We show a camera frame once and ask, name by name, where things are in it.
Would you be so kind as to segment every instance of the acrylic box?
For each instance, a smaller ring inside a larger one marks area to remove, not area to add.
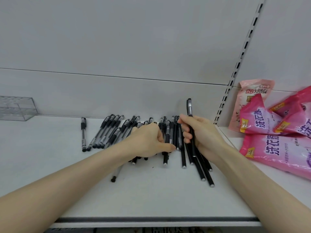
[[[37,114],[31,97],[0,96],[0,120],[27,121]]]

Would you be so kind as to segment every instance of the hand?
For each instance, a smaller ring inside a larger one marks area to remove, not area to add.
[[[218,154],[222,152],[224,147],[228,144],[224,141],[215,125],[208,119],[198,116],[189,117],[181,114],[178,120],[183,129],[184,142],[190,143],[192,135],[189,133],[189,125],[193,128],[195,133],[195,144],[201,154],[203,154],[209,161],[216,163],[220,160]]]
[[[143,125],[139,129],[134,127],[124,142],[133,149],[135,156],[140,157],[151,157],[160,152],[176,150],[174,145],[164,143],[159,126],[155,123]]]

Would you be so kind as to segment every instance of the forearm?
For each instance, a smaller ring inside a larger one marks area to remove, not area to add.
[[[219,153],[219,169],[271,232],[307,232],[311,210],[266,176],[236,149]]]
[[[119,143],[0,198],[3,232],[43,232],[92,186],[132,158]]]

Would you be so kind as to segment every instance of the pink detergent pouch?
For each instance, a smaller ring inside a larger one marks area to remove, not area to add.
[[[291,109],[295,106],[295,104],[301,103],[302,107],[304,107],[304,103],[311,102],[311,86],[297,92],[295,95],[288,97],[281,103],[272,106],[269,110],[274,113],[280,115],[281,117],[285,117],[288,114],[291,114]]]
[[[281,116],[265,108],[261,94],[256,94],[240,111],[240,132],[277,135],[273,129],[281,121]]]
[[[248,102],[251,101],[251,98],[256,94],[261,94],[263,101],[265,101],[274,87],[274,81],[266,79],[245,80],[241,81],[240,85],[241,90],[238,93],[232,118],[228,127],[230,130],[236,132],[240,131],[241,108],[247,105]]]
[[[299,133],[311,138],[311,102],[295,104],[290,109],[290,114],[275,127],[275,133]]]
[[[262,164],[311,179],[311,139],[246,134],[240,153]]]

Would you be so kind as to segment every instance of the left hand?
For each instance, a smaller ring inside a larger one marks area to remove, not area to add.
[[[151,157],[160,152],[176,150],[174,145],[164,143],[159,126],[155,123],[143,125],[139,129],[134,127],[130,136],[123,142],[140,157]]]

